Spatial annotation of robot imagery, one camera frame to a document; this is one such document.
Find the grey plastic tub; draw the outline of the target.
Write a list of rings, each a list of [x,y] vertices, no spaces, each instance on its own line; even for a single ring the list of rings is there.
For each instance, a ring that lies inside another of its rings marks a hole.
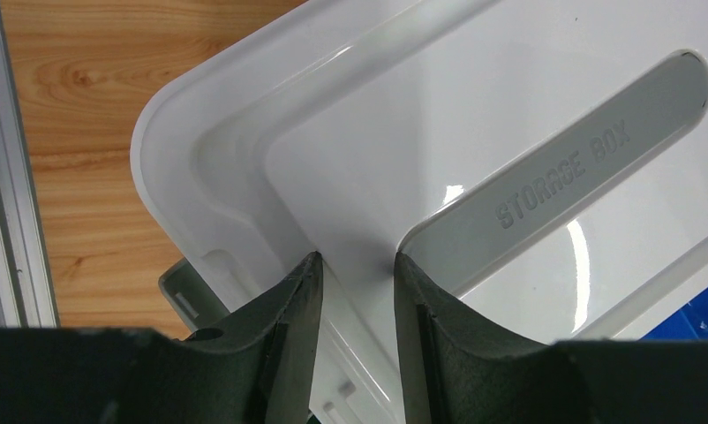
[[[164,298],[191,331],[210,327],[230,314],[193,265],[182,258],[158,280]]]

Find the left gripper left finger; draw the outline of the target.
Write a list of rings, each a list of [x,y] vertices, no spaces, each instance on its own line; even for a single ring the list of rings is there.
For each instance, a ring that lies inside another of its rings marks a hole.
[[[304,423],[322,298],[313,252],[184,340],[145,328],[0,328],[0,423]]]

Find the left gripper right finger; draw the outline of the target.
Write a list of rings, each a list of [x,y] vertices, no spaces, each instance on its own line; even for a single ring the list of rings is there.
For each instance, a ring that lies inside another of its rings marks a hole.
[[[708,423],[708,341],[541,344],[401,253],[394,293],[409,423]]]

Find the white tray lid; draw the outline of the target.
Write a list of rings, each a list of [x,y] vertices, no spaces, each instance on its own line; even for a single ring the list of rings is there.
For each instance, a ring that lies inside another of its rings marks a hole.
[[[543,345],[708,288],[708,1],[309,1],[157,92],[130,162],[229,310],[319,252],[311,412],[402,423],[398,252]]]

